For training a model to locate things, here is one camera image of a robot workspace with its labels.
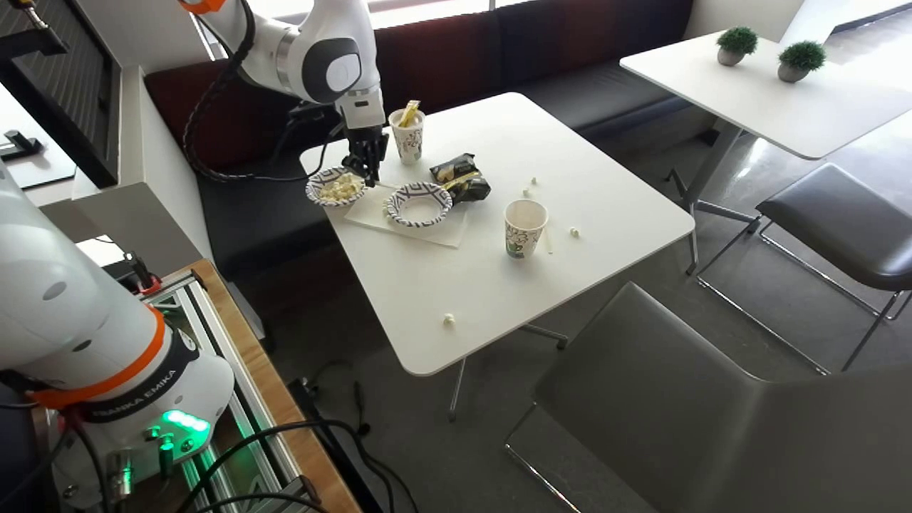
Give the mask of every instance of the decorative plant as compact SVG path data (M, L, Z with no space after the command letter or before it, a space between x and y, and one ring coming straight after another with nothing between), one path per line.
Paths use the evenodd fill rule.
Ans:
M718 64L736 67L744 55L752 55L758 48L758 35L746 25L736 25L722 32L718 37Z
M805 74L821 68L826 51L821 44L805 41L778 55L778 77L788 84L798 84Z

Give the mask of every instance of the floor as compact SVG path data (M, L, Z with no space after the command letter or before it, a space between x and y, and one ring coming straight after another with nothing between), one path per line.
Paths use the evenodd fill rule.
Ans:
M902 88L912 88L907 81L912 77L912 11L855 25L852 32L836 35L826 45L829 59L852 67L858 74L880 74ZM836 151L823 162L852 171L893 198L902 209L912 210L912 181L907 178L912 162L910 143L912 114ZM638 173L650 178L670 162L689 168L689 162L699 162L702 151L702 143L689 143L662 151L660 156L642 156L634 166ZM823 162L806 162L775 145L744 138L722 162L729 173L718 173L708 189L708 198L746 210ZM718 249L736 230L736 222L699 218L704 252ZM573 305L548 314L541 326L575 334L608 296L634 280L752 374L768 380L813 374L765 330L718 303L709 290L699 287L697 280L684 277L684 267L688 245L681 243L631 267L625 277L604 283ZM765 245L739 249L734 263L712 275L712 283L722 283L729 295L751 303L765 320L781 327L781 334L829 367L842 364L855 334L866 326L866 314ZM879 330L855 367L912 362L910 334L912 317ZM365 447L409 481L423 511L564 511L503 451L504 433L527 409L536 377L557 359L557 344L550 340L520 330L474 356L456 423L449 419L456 371L446 371L434 380L409 377L372 320L372 309L353 280L322 305L288 314L276 326L275 340L280 374L286 380L318 381L319 409L329 417L356 423L353 381L362 386L362 413L372 426ZM520 444L554 477L563 477L568 493L587 504L587 511L650 511L608 468L590 461L548 417L536 417L534 426L521 430ZM386 488L367 473L365 481L377 490L386 511L410 511L403 490L393 495L396 504L389 507Z

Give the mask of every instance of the gray chair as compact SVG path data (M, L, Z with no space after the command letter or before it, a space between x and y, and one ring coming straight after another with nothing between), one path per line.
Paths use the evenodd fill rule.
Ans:
M655 511L912 511L912 367L768 381L628 286L541 377L546 409ZM504 451L580 511L541 468Z
M756 326L772 334L778 343L792 347L801 359L818 367L818 374L829 374L823 364L809 359L798 344L781 337L775 327L762 322L756 314L744 312L729 295L712 286L704 275L744 236L758 233L768 245L778 249L781 255L792 257L806 270L826 280L836 290L850 296L852 303L863 305L876 320L863 330L862 343L855 343L852 354L842 364L850 371L870 337L879 330L883 320L902 317L912 296L902 309L899 300L912 290L912 218L858 182L852 173L826 166L796 186L784 189L781 193L765 199L758 206L762 218L746 222L746 228L729 239L702 270L699 286L709 287L724 303L736 305L746 314ZM768 228L778 225L805 243L809 252L823 257L829 266L843 270L846 277L870 286L876 290L890 290L893 296L886 305L872 309L858 300L850 287L839 286L832 277L821 275L798 255L768 236Z

